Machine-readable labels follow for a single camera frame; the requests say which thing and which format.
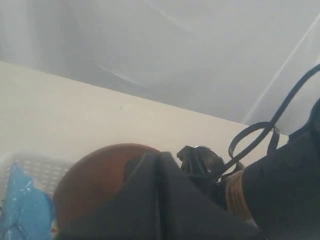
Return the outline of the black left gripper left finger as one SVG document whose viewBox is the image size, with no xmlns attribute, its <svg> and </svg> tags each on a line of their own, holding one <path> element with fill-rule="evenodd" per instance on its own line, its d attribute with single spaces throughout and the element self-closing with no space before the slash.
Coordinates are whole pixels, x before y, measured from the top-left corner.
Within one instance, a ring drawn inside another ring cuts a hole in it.
<svg viewBox="0 0 320 240">
<path fill-rule="evenodd" d="M 102 207 L 59 231 L 60 240 L 160 239 L 157 165 L 147 152 L 120 191 Z"/>
</svg>

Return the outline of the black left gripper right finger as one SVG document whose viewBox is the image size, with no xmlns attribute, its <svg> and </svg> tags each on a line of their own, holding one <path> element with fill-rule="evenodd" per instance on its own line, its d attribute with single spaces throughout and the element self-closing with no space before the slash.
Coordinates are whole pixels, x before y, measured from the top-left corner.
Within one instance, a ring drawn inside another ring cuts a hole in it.
<svg viewBox="0 0 320 240">
<path fill-rule="evenodd" d="M 254 226 L 226 213 L 179 169 L 169 152 L 157 162 L 159 226 L 163 240 L 261 240 Z"/>
</svg>

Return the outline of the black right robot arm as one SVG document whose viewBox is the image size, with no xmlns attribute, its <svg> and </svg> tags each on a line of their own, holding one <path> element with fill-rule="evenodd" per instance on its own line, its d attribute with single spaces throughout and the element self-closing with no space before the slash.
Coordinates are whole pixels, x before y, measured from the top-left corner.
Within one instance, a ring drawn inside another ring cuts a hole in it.
<svg viewBox="0 0 320 240">
<path fill-rule="evenodd" d="M 209 197 L 269 240 L 320 237 L 320 105 L 287 144 L 223 177 Z"/>
</svg>

